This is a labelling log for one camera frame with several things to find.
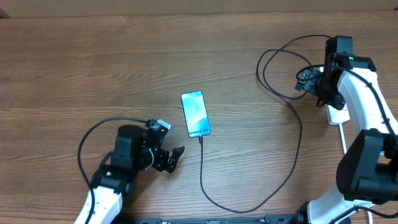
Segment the smartphone with blue screen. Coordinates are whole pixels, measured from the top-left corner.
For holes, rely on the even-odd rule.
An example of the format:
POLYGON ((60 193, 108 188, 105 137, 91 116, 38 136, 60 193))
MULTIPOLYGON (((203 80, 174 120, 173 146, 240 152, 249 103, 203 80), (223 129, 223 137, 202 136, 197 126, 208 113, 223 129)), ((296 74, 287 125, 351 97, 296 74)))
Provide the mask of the smartphone with blue screen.
POLYGON ((211 134, 211 126, 201 90, 181 94, 183 113, 189 138, 211 134))

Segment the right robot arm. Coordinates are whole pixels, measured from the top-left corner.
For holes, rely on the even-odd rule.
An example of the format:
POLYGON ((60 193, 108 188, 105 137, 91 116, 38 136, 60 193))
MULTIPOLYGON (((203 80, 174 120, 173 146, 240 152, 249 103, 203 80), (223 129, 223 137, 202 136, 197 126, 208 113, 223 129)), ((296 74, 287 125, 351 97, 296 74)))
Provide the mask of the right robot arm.
POLYGON ((352 37, 337 35, 326 41, 321 68, 299 70, 295 89, 317 96, 317 106, 347 107, 356 138, 338 164, 335 186, 304 203, 292 223, 350 223, 358 210, 397 200, 397 120, 373 61, 354 55, 352 37))

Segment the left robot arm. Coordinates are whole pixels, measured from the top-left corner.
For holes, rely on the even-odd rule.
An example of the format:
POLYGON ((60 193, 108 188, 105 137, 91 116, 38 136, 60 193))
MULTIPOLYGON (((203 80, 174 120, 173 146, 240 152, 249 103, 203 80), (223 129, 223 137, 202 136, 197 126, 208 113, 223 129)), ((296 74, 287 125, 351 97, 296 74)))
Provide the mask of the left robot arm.
POLYGON ((105 155, 89 181, 86 202, 75 223, 112 223, 121 218, 140 171, 150 167, 159 172, 175 170, 185 148, 176 147, 172 153, 161 148, 172 126, 161 119, 149 120, 146 126, 127 124, 118 128, 115 148, 105 155))

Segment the white power strip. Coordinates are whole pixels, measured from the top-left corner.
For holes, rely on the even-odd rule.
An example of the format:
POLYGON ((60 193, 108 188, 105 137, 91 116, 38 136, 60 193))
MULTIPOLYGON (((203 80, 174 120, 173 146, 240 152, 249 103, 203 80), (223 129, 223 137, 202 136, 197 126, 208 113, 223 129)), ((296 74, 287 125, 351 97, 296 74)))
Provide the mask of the white power strip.
POLYGON ((326 105, 325 111, 328 123, 330 125, 339 125, 350 120, 347 105, 345 105, 342 110, 338 110, 330 105, 326 105))

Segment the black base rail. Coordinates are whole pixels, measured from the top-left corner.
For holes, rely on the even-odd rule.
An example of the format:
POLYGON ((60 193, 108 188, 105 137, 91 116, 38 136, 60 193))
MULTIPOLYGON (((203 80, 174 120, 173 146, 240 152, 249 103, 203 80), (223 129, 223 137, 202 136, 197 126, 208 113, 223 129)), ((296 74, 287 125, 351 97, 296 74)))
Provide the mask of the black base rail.
POLYGON ((128 215, 119 223, 125 224, 302 224, 302 217, 292 214, 266 215, 264 217, 240 217, 240 218, 185 218, 185 219, 161 219, 161 218, 133 218, 128 215))

